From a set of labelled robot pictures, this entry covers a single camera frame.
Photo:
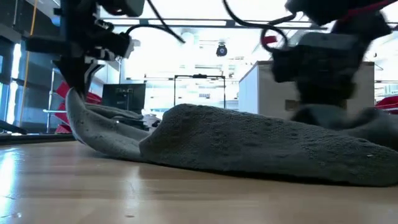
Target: security camera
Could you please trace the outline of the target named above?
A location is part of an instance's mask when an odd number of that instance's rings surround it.
[[[217,48],[217,51],[216,51],[216,54],[217,54],[217,57],[224,57],[226,54],[227,54],[227,49],[226,49],[226,47],[225,47],[225,44],[219,44],[218,45],[218,48]]]

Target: computer monitor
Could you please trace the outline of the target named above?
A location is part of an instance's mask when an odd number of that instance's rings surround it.
[[[102,105],[141,114],[145,105],[146,84],[105,84]]]

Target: desk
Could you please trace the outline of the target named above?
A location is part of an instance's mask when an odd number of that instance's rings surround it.
[[[0,223],[396,224],[397,193],[117,161],[78,142],[0,148]]]

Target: wooden surface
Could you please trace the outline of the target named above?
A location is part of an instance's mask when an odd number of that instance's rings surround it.
[[[0,223],[398,223],[398,189],[303,185],[116,161],[77,142],[0,149]]]

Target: gray towel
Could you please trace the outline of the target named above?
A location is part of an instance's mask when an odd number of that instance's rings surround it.
[[[178,105],[164,114],[150,135],[88,110],[74,89],[66,105],[74,134],[94,150],[120,159],[265,178],[279,175],[379,187],[398,183],[398,153],[393,146],[361,138],[376,133],[379,124],[394,125],[380,121],[391,119],[384,114],[366,122],[344,121],[349,129],[335,131],[209,106]],[[394,128],[385,133],[397,135]]]

